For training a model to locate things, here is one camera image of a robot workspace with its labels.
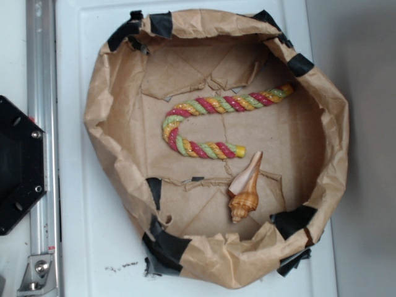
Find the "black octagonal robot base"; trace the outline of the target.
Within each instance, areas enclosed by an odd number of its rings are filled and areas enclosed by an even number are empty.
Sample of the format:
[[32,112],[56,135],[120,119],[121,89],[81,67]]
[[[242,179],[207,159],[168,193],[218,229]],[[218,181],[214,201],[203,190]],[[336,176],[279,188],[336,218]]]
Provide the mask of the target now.
[[1,235],[46,193],[45,132],[1,97]]

